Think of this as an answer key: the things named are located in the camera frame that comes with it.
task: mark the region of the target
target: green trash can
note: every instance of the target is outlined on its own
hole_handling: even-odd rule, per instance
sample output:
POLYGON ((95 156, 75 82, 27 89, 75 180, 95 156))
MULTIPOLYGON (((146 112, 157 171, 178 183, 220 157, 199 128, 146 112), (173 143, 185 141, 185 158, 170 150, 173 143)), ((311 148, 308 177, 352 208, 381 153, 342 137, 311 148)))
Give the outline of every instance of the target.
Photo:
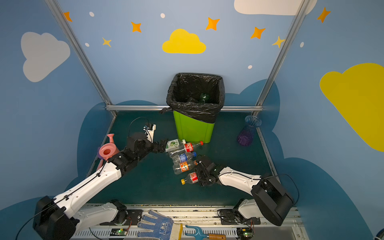
POLYGON ((177 135, 187 142, 211 141, 216 117, 224 106, 225 89, 221 76, 203 73, 178 73, 168 90, 169 108, 173 111, 177 135), (199 103, 201 94, 210 96, 208 103, 199 103))

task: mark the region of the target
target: bottle label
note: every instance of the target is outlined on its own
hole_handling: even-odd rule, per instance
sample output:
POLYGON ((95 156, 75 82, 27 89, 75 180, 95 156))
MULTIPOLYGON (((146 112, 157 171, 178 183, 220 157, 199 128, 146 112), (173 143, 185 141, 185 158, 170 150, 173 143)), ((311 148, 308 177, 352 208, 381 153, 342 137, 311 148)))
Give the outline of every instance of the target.
POLYGON ((187 162, 182 162, 180 163, 180 169, 181 169, 181 172, 186 172, 189 170, 189 166, 188 166, 188 163, 187 162))
POLYGON ((166 145, 166 152, 168 152, 169 150, 178 148, 179 146, 180 146, 180 143, 178 139, 168 141, 166 145))
POLYGON ((187 155, 185 153, 179 155, 180 162, 187 161, 187 155))
POLYGON ((187 144, 184 144, 184 146, 185 146, 185 150, 187 151, 187 152, 193 152, 193 146, 192 146, 192 143, 187 143, 187 144))
POLYGON ((197 178, 197 174, 195 172, 190 173, 189 175, 191 177, 192 183, 196 183, 199 181, 199 179, 197 178))

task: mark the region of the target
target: glove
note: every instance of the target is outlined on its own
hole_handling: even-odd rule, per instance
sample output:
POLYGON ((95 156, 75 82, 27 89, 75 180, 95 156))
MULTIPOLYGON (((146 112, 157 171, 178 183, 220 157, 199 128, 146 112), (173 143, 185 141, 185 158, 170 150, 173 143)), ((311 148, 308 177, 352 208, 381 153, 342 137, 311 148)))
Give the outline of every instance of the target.
POLYGON ((173 223, 172 218, 161 215, 155 210, 148 211, 150 215, 143 215, 137 227, 143 231, 137 233, 139 238, 153 238, 159 240, 180 240, 183 225, 173 223))

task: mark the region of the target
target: wooden handle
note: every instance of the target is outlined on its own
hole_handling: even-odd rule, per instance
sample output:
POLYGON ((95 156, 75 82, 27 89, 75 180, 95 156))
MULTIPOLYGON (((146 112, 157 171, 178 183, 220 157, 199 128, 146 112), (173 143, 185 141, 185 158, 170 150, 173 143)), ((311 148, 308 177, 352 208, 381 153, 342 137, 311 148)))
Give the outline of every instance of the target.
POLYGON ((225 235, 221 235, 221 234, 209 234, 209 239, 213 239, 213 240, 226 240, 227 237, 225 235))

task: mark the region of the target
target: white cloud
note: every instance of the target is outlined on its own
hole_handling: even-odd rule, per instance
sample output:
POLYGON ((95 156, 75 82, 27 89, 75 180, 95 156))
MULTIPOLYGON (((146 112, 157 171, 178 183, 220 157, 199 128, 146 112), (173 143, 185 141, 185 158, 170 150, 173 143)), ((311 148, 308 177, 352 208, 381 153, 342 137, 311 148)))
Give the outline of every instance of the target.
POLYGON ((66 42, 58 41, 49 33, 26 32, 22 36, 22 51, 26 58, 25 76, 31 82, 43 80, 70 56, 66 42))
MULTIPOLYGON (((308 14, 317 0, 310 0, 308 14)), ((235 10, 243 14, 296 15, 301 0, 235 0, 235 10)))

